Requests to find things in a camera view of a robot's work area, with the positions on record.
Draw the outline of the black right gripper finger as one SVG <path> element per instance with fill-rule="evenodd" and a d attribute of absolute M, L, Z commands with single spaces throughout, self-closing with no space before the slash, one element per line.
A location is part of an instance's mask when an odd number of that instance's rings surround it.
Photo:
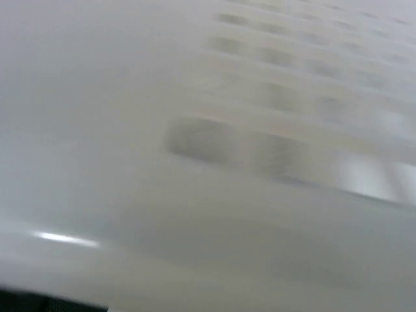
<path fill-rule="evenodd" d="M 1 290 L 1 311 L 4 312 L 103 312 L 107 307 L 82 304 L 29 292 Z"/>

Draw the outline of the white perforated plastic basket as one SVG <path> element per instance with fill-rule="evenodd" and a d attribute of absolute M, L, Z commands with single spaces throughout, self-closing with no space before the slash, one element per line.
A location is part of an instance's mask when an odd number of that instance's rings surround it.
<path fill-rule="evenodd" d="M 414 1 L 2 1 L 1 290 L 415 310 Z"/>

